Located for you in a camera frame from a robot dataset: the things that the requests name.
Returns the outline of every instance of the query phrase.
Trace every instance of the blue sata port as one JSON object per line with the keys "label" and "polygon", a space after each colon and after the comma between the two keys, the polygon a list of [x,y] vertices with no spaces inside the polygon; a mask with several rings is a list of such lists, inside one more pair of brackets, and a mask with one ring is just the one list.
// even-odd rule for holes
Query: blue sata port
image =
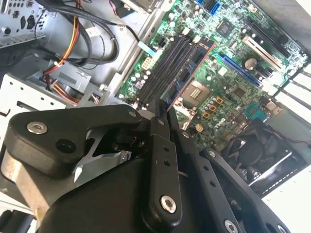
{"label": "blue sata port", "polygon": [[214,16],[217,13],[219,7],[220,7],[220,3],[219,2],[215,3],[213,8],[210,11],[210,14]]}

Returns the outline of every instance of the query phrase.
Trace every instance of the chip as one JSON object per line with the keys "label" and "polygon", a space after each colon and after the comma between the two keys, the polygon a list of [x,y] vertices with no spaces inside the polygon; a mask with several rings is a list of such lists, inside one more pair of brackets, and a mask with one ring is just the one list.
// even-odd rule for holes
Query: chip
{"label": "chip", "polygon": [[238,87],[237,89],[233,91],[233,93],[241,98],[246,92],[240,87]]}
{"label": "chip", "polygon": [[225,18],[216,29],[216,32],[218,32],[223,38],[228,38],[233,30],[233,24]]}

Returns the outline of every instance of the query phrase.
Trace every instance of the silver screw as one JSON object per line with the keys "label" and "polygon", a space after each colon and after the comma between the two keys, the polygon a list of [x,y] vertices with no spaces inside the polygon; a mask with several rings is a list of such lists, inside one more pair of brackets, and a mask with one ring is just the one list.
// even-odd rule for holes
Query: silver screw
{"label": "silver screw", "polygon": [[216,154],[213,151],[209,151],[208,153],[209,153],[210,156],[216,157]]}
{"label": "silver screw", "polygon": [[161,125],[165,125],[164,121],[163,120],[157,120]]}
{"label": "silver screw", "polygon": [[280,230],[281,233],[286,233],[286,230],[282,226],[278,225],[277,228]]}
{"label": "silver screw", "polygon": [[132,117],[136,117],[136,113],[134,113],[132,111],[128,112],[128,114],[131,115]]}
{"label": "silver screw", "polygon": [[187,134],[187,132],[183,132],[183,136],[189,138],[189,134]]}
{"label": "silver screw", "polygon": [[238,233],[237,227],[230,220],[225,221],[225,228],[230,233]]}
{"label": "silver screw", "polygon": [[176,203],[175,201],[169,196],[161,197],[161,205],[164,210],[173,214],[176,211]]}
{"label": "silver screw", "polygon": [[48,131],[48,127],[45,124],[37,121],[30,122],[27,125],[27,129],[29,132],[34,134],[44,134]]}

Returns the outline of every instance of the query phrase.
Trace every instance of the gray metal panel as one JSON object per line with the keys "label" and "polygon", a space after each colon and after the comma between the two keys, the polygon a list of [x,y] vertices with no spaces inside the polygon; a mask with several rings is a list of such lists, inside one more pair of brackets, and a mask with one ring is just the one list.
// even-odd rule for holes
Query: gray metal panel
{"label": "gray metal panel", "polygon": [[[0,49],[18,43],[33,40],[34,22],[42,14],[42,7],[34,0],[1,0],[7,2],[5,12],[0,13]],[[50,13],[45,11],[37,25],[37,35],[42,37],[49,22]]]}

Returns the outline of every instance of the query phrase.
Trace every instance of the black metal arm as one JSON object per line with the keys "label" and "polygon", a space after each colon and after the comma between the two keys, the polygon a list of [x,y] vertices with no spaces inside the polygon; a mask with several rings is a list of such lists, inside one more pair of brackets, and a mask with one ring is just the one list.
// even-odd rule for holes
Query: black metal arm
{"label": "black metal arm", "polygon": [[[94,129],[100,154],[125,150],[131,159],[75,188]],[[199,155],[161,101],[140,113],[114,105],[18,114],[4,144],[1,172],[43,233],[290,232],[217,152]]]}

